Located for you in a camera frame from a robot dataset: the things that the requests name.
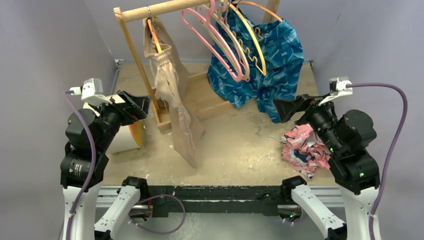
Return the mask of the pink floral shorts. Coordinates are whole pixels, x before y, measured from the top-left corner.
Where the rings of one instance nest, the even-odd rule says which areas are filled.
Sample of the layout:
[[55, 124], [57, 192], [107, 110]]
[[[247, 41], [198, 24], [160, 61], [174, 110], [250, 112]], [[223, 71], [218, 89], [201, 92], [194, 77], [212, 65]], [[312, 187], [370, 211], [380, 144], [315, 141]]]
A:
[[317, 168], [330, 169], [330, 151], [309, 124], [295, 125], [281, 140], [281, 158], [308, 179]]

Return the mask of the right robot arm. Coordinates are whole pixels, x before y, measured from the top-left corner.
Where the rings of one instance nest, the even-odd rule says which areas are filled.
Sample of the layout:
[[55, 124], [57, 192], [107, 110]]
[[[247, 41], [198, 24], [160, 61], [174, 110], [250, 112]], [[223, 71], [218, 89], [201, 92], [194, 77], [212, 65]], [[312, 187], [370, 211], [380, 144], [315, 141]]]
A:
[[273, 103], [282, 123], [301, 112], [298, 123], [309, 124], [329, 150], [328, 163], [339, 186], [346, 219], [335, 216], [300, 176], [282, 181], [282, 200], [299, 205], [326, 240], [370, 239], [374, 229], [369, 227], [369, 214], [381, 185], [379, 166], [367, 151], [377, 136], [372, 118], [356, 109], [337, 117], [334, 103], [323, 96], [303, 94]]

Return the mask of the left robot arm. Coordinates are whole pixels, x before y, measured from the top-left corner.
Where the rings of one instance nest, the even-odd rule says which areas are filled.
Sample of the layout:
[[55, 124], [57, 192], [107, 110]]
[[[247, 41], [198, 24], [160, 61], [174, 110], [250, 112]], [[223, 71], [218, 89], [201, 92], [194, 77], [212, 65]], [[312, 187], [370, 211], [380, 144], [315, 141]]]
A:
[[132, 204], [149, 199], [147, 181], [129, 176], [120, 197], [100, 220], [95, 219], [98, 195], [109, 162], [108, 148], [123, 126], [148, 116], [151, 97], [134, 96], [124, 90], [104, 97], [98, 104], [75, 109], [67, 120], [60, 184], [64, 196], [63, 239], [112, 240]]

